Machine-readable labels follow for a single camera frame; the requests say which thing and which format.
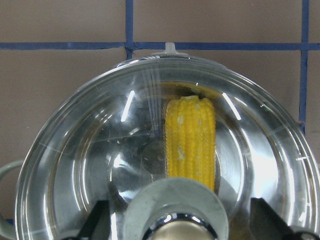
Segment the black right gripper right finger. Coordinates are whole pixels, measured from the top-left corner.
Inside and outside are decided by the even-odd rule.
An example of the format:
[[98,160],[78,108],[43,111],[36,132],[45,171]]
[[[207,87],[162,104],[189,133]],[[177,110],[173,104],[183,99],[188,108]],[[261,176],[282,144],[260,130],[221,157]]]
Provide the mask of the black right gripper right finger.
[[318,240],[305,229],[294,231],[263,198],[251,198],[249,228],[256,240]]

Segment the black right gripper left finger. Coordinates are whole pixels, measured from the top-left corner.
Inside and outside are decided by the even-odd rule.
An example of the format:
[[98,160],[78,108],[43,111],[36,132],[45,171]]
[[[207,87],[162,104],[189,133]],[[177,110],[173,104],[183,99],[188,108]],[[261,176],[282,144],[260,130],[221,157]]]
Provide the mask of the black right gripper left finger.
[[99,200],[75,236],[64,240],[108,240],[111,234],[110,204],[108,200]]

